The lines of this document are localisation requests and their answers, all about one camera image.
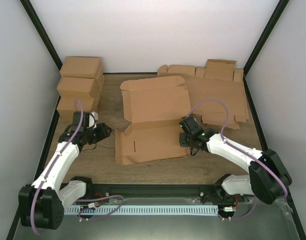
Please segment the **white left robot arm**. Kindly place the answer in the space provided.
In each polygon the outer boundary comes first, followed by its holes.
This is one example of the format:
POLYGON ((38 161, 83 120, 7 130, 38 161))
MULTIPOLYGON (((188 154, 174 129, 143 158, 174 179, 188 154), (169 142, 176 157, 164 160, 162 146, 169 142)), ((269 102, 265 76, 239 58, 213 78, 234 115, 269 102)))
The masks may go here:
POLYGON ((97 120, 96 112, 74 112, 72 124, 60 135, 48 165, 31 185, 22 187, 19 192, 23 226, 56 230, 67 208, 79 199, 89 202, 94 198, 95 190, 89 177, 75 176, 65 187, 62 183, 85 145, 96 145, 110 136, 112 129, 97 120))

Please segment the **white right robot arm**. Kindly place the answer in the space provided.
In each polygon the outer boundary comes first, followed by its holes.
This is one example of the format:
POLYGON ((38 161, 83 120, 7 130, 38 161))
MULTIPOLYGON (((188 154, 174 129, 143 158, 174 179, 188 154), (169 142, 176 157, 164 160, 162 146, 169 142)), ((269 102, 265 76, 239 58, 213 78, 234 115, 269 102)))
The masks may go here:
POLYGON ((203 129, 192 116, 184 118, 179 125, 183 130, 179 135, 182 148, 221 156, 247 172, 222 179, 215 188, 218 200, 225 202, 232 195, 246 194, 270 205, 278 198, 287 197, 292 178, 275 151, 261 151, 231 141, 222 132, 203 129))

